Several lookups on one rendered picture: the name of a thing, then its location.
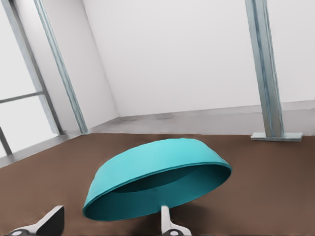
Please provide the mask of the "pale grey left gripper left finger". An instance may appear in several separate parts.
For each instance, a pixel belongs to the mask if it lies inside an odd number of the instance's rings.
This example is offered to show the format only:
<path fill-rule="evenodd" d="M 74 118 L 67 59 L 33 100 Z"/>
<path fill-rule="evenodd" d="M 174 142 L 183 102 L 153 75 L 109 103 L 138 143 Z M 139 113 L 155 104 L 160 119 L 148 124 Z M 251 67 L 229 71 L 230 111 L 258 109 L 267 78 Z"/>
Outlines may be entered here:
<path fill-rule="evenodd" d="M 9 236 L 62 236 L 63 231 L 64 206 L 56 206 L 37 223 L 16 228 Z"/>

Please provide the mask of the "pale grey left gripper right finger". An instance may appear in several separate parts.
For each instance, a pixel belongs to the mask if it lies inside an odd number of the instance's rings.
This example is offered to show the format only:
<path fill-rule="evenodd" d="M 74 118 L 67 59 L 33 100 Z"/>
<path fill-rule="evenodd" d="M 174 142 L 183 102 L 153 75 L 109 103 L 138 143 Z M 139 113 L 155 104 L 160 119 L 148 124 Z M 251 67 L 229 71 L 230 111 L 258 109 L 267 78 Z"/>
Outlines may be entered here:
<path fill-rule="evenodd" d="M 161 206 L 161 235 L 192 236 L 192 233 L 188 228 L 174 224 L 170 218 L 169 207 Z"/>

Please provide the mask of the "blue plate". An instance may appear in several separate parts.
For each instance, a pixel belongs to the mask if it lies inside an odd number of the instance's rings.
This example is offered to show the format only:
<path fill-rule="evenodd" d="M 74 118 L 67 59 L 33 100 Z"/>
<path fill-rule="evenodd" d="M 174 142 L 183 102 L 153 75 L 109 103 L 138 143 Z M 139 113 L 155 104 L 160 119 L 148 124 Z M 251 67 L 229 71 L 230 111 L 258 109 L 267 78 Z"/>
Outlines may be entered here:
<path fill-rule="evenodd" d="M 165 139 L 126 150 L 106 161 L 90 185 L 83 215 L 117 221 L 177 207 L 222 185 L 231 166 L 196 139 Z"/>

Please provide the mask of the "grey window frame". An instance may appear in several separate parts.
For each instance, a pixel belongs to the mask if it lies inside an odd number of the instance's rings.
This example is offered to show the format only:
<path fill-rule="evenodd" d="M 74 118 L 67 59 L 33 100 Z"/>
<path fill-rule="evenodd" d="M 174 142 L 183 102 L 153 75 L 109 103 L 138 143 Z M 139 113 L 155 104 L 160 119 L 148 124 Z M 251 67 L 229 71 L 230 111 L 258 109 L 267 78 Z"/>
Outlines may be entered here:
<path fill-rule="evenodd" d="M 0 156 L 61 134 L 15 0 L 0 0 Z"/>

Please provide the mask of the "silver frame post with foot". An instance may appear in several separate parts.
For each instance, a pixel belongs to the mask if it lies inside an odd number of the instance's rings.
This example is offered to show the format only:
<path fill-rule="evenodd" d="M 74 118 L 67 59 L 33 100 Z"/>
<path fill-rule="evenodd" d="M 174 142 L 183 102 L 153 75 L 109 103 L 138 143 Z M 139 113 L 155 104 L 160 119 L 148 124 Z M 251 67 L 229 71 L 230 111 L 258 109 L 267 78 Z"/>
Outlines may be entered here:
<path fill-rule="evenodd" d="M 299 142 L 302 133 L 286 133 L 282 117 L 267 0 L 245 0 L 264 132 L 253 141 Z"/>

